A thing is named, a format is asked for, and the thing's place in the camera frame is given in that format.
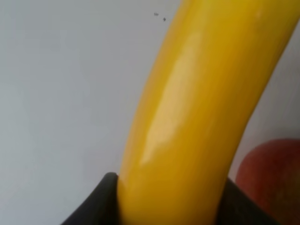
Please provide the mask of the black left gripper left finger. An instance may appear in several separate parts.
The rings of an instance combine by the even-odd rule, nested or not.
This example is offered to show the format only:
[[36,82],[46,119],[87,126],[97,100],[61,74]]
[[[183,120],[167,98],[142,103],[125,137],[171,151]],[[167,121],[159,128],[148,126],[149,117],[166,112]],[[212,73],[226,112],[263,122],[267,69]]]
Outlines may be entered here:
[[62,225],[119,225],[118,175],[108,172]]

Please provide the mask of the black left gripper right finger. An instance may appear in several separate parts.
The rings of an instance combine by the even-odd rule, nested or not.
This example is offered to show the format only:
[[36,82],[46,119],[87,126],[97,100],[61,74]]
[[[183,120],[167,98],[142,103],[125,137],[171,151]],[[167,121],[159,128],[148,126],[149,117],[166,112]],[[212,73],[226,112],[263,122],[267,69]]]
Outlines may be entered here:
[[218,208],[217,225],[278,225],[237,186],[227,179]]

